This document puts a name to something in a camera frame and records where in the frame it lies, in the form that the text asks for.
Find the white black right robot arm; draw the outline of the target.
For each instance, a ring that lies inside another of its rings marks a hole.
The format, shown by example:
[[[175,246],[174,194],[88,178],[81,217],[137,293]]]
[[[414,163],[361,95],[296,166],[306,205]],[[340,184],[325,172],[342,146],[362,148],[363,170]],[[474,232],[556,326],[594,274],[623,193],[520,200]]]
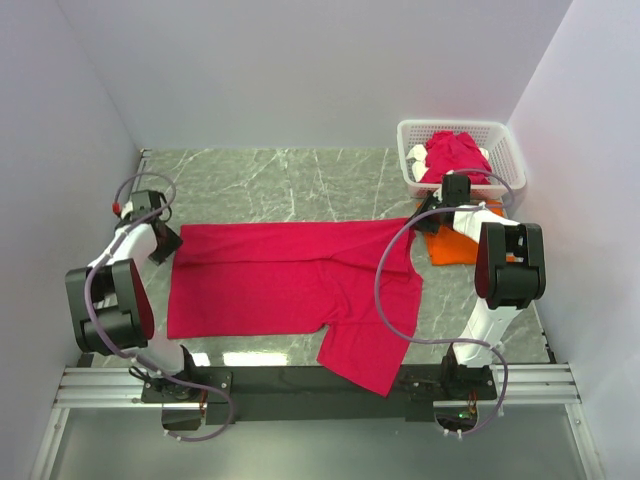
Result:
[[[449,342],[438,377],[440,390],[452,399],[485,384],[507,327],[546,288],[541,227],[508,220],[472,203],[472,172],[445,174],[441,187],[428,194],[408,220],[422,233],[448,227],[477,245],[477,300],[462,334]]]

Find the pink t shirt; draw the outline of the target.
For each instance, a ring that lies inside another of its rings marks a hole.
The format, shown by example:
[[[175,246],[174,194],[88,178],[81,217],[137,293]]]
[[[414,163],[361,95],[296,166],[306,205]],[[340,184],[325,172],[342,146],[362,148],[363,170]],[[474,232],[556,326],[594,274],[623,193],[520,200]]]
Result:
[[[401,218],[191,224],[172,266],[172,339],[324,332],[317,360],[387,395],[415,333],[423,281]]]

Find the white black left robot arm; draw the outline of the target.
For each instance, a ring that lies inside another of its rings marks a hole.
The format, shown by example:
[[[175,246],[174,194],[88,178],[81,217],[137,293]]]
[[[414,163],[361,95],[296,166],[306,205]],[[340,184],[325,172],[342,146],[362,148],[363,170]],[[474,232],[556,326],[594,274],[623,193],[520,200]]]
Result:
[[[134,221],[164,205],[168,205],[165,195],[154,190],[132,193],[126,208],[119,209],[115,205],[119,223],[107,252]],[[200,378],[186,347],[156,333],[152,307],[140,277],[140,269],[147,259],[161,265],[182,245],[182,239],[161,216],[157,213],[136,226],[112,256],[107,256],[105,265],[93,277],[90,299],[100,325],[116,347],[125,353],[146,354],[146,358],[168,373],[164,379],[161,374],[131,365],[129,374],[143,381],[149,391],[186,402],[197,396]],[[86,267],[68,271],[65,288],[74,337],[80,350],[86,354],[111,356],[115,354],[91,322],[84,296],[86,277],[100,261],[99,258]],[[115,303],[97,305],[108,298]]]

